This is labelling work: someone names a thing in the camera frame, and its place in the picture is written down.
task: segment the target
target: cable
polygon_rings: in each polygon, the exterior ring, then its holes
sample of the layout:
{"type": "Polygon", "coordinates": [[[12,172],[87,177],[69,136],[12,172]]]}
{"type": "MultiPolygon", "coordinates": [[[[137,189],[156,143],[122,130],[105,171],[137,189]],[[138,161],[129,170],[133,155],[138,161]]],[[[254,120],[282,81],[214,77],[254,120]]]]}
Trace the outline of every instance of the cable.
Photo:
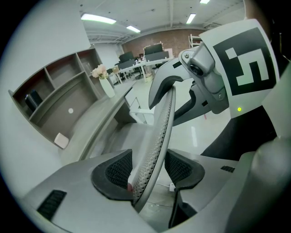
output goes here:
{"type": "Polygon", "coordinates": [[[161,186],[164,186],[164,187],[168,187],[168,188],[170,188],[170,186],[165,185],[165,184],[160,184],[160,183],[156,183],[156,184],[161,185],[161,186]]]}

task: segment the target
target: black vent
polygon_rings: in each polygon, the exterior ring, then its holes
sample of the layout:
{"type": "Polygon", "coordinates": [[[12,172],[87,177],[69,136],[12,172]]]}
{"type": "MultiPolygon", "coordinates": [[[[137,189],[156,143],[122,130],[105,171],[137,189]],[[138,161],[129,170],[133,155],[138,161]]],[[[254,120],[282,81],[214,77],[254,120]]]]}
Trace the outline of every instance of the black vent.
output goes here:
{"type": "Polygon", "coordinates": [[[51,220],[66,194],[66,192],[61,190],[53,190],[37,209],[37,212],[46,219],[51,220]]]}
{"type": "Polygon", "coordinates": [[[231,173],[233,173],[234,170],[235,170],[235,168],[234,168],[234,167],[229,167],[229,166],[223,166],[223,167],[221,168],[221,170],[224,170],[224,171],[227,171],[227,172],[231,172],[231,173]]]}

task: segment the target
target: chair seat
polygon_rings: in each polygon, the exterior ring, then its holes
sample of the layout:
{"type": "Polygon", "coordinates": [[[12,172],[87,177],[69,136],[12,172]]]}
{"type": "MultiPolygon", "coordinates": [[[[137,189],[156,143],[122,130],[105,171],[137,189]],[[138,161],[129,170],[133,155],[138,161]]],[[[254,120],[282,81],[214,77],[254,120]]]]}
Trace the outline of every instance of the chair seat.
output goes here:
{"type": "Polygon", "coordinates": [[[139,163],[145,156],[149,139],[152,136],[153,126],[148,124],[130,123],[116,130],[112,140],[105,147],[105,153],[132,149],[132,172],[128,179],[132,183],[139,163]]]}

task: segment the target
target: white vase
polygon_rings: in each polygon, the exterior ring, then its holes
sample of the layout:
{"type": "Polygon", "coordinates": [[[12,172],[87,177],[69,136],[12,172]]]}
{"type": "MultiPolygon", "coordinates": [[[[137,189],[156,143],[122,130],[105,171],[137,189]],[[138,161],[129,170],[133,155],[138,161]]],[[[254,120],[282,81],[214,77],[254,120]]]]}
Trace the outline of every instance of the white vase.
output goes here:
{"type": "Polygon", "coordinates": [[[103,90],[106,93],[106,95],[108,95],[109,98],[112,98],[113,96],[115,96],[114,89],[111,86],[111,84],[109,83],[109,81],[107,80],[107,78],[99,79],[99,80],[100,80],[101,86],[103,87],[103,90]]]}

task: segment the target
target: flower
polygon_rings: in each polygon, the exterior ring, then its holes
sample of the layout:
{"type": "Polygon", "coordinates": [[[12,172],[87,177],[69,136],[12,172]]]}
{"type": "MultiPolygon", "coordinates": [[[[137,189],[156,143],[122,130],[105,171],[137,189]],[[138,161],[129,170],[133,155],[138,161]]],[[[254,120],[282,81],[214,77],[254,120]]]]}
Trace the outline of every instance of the flower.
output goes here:
{"type": "Polygon", "coordinates": [[[98,69],[98,68],[95,68],[95,69],[92,70],[92,72],[91,72],[91,74],[92,74],[92,76],[93,76],[94,78],[97,78],[97,77],[99,76],[100,73],[101,73],[101,72],[100,72],[100,69],[98,69]]]}
{"type": "Polygon", "coordinates": [[[95,68],[94,70],[92,70],[91,72],[92,76],[94,78],[100,78],[100,79],[105,79],[108,77],[108,73],[106,71],[106,67],[105,65],[101,64],[101,65],[98,65],[97,68],[95,68]]]}
{"type": "Polygon", "coordinates": [[[102,72],[103,72],[103,71],[106,71],[106,67],[105,67],[105,65],[103,65],[103,64],[98,65],[98,68],[100,68],[102,72]]]}

